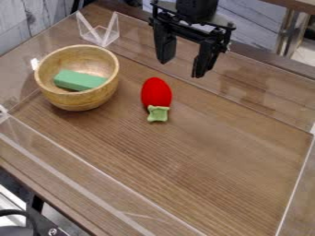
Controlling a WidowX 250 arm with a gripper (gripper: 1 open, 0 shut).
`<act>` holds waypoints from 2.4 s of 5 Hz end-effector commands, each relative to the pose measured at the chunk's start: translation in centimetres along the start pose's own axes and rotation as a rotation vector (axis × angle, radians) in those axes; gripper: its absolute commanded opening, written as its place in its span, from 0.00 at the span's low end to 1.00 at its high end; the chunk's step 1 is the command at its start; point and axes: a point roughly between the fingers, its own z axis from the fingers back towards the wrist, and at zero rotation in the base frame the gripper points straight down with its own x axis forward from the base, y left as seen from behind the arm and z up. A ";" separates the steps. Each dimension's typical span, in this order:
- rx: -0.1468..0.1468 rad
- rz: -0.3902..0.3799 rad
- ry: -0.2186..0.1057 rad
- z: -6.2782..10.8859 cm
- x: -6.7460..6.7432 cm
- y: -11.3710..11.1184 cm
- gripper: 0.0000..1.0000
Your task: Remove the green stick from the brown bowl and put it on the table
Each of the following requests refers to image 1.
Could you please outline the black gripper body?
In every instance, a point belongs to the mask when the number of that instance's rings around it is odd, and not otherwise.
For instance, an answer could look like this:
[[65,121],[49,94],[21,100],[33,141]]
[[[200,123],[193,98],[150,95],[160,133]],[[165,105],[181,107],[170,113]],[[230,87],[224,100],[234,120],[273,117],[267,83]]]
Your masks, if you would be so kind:
[[160,21],[180,37],[189,41],[210,38],[217,42],[220,52],[229,45],[234,24],[216,13],[218,0],[150,0],[149,24]]

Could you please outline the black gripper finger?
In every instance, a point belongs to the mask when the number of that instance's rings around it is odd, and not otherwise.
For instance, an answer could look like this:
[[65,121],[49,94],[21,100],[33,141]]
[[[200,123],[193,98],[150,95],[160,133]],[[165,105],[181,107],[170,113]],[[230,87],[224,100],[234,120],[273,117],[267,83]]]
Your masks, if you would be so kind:
[[164,25],[153,26],[153,42],[157,60],[164,65],[173,59],[177,45],[176,36]]
[[214,40],[204,40],[198,45],[198,53],[193,61],[192,77],[204,77],[212,70],[218,54],[220,44]]

